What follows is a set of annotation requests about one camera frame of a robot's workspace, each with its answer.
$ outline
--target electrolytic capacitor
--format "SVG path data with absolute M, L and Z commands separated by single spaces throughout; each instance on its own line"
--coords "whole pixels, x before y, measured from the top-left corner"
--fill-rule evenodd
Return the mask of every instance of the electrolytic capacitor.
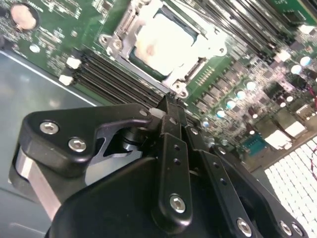
M 226 101 L 226 106 L 228 109 L 233 109 L 236 105 L 237 105 L 236 102 L 233 101 L 232 99 L 228 99 Z
M 246 88 L 247 88 L 248 90 L 250 90 L 250 91 L 255 90 L 256 87 L 257 87 L 256 83 L 253 82 L 253 81 L 247 81 L 247 82 L 245 83 L 245 85 L 246 85 Z
M 246 97 L 246 93 L 242 89 L 238 89 L 236 95 L 238 99 L 244 99 Z
M 290 95 L 289 93 L 284 93 L 283 98 L 287 101 L 287 102 L 292 102 L 294 100 L 294 97 L 292 95 Z
M 304 90 L 304 89 L 306 89 L 307 81 L 305 79 L 303 79 L 301 76 L 296 75 L 293 78 L 291 84 L 297 89 Z
M 276 103 L 281 107 L 284 108 L 286 106 L 285 99 L 282 97 L 277 98 Z
M 306 67 L 312 62 L 312 58 L 310 58 L 309 56 L 304 56 L 299 60 L 299 62 L 301 66 Z
M 259 116 L 257 114 L 257 111 L 253 107 L 249 107 L 248 113 L 250 114 L 250 116 L 252 116 L 253 119 L 258 118 L 258 116 Z
M 317 82 L 317 72 L 311 70 L 311 69 L 306 69 L 305 73 L 307 75 L 307 77 L 311 80 L 314 80 L 315 82 Z
M 217 108 L 215 112 L 216 112 L 217 117 L 219 117 L 219 118 L 224 118 L 226 116 L 226 114 L 222 108 Z
M 253 126 L 250 124 L 250 123 L 246 123 L 246 129 L 247 129 L 247 132 L 250 134 L 250 135 L 254 135 L 256 133 L 256 131 L 254 130 Z
M 302 69 L 303 68 L 299 64 L 297 64 L 291 67 L 291 72 L 292 74 L 300 74 L 302 72 Z

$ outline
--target black ram slot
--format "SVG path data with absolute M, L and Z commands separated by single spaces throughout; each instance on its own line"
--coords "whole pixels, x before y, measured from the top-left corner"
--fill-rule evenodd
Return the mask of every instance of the black ram slot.
M 116 77 L 113 77 L 112 75 L 105 75 L 104 72 L 96 65 L 89 64 L 89 67 L 85 68 L 85 70 L 98 77 L 100 82 L 106 85 L 106 88 L 112 87 L 114 89 L 119 89 L 121 93 L 126 94 L 128 98 L 131 97 L 134 100 L 137 100 L 138 98 L 148 98 L 148 103 L 153 103 L 153 105 L 155 105 L 158 101 L 153 100 L 152 97 L 149 97 L 149 93 L 145 93 L 144 90 L 140 90 L 139 87 L 123 81 L 118 75 L 116 75 Z
M 279 14 L 269 3 L 269 0 L 262 0 L 258 1 L 258 4 L 261 5 L 263 8 L 265 8 L 274 18 L 276 18 L 281 25 L 283 25 L 286 29 L 288 29 L 289 24 L 284 18 L 283 15 Z
M 251 5 L 247 4 L 245 0 L 236 0 L 242 7 L 250 14 L 250 16 L 254 19 L 257 20 L 262 27 L 269 32 L 272 36 L 277 36 L 279 34 L 279 30 L 275 29 L 275 27 L 267 22 L 266 17 L 263 18 L 261 14 L 256 12 Z
M 156 107 L 161 96 L 136 79 L 95 55 L 83 53 L 82 64 L 74 80 L 113 104 L 139 103 L 147 108 Z
M 227 18 L 225 18 L 220 12 L 216 10 L 212 5 L 206 3 L 202 0 L 194 0 L 196 4 L 198 4 L 205 12 L 207 12 L 210 17 L 216 21 L 220 26 L 229 33 L 238 36 L 241 40 L 243 40 L 248 45 L 248 49 L 253 51 L 255 54 L 261 54 L 261 44 L 256 42 L 254 39 L 251 39 L 244 32 L 242 32 L 237 26 L 232 25 Z
M 317 20 L 317 0 L 300 0 L 302 4 L 306 7 L 308 12 L 310 12 L 315 21 Z
M 223 0 L 214 0 L 222 9 L 224 9 L 226 12 L 228 12 L 231 17 L 233 17 L 234 20 L 236 20 L 236 22 L 241 25 L 244 29 L 246 29 L 248 31 L 248 33 L 254 37 L 259 43 L 261 43 L 264 46 L 268 46 L 268 44 L 270 43 L 267 40 L 267 36 L 265 36 L 264 34 L 261 33 L 261 31 L 259 29 L 257 29 L 256 27 L 254 27 L 253 24 L 250 24 L 250 22 L 246 21 L 245 19 L 243 19 L 243 17 L 238 13 L 238 11 L 236 11 L 234 8 L 232 8 L 231 6 L 229 6 L 226 2 L 224 2 Z
M 90 63 L 93 63 L 94 65 L 98 66 L 99 70 L 102 73 L 106 71 L 107 75 L 112 76 L 111 78 L 115 78 L 116 80 L 120 81 L 122 84 L 128 87 L 130 87 L 132 84 L 138 93 L 141 93 L 144 96 L 150 96 L 151 98 L 153 97 L 154 99 L 156 99 L 156 101 L 161 100 L 161 96 L 159 96 L 153 90 L 148 89 L 142 83 L 138 82 L 130 75 L 122 72 L 120 69 L 115 68 L 111 63 L 107 62 L 101 57 L 93 55 L 88 60 Z

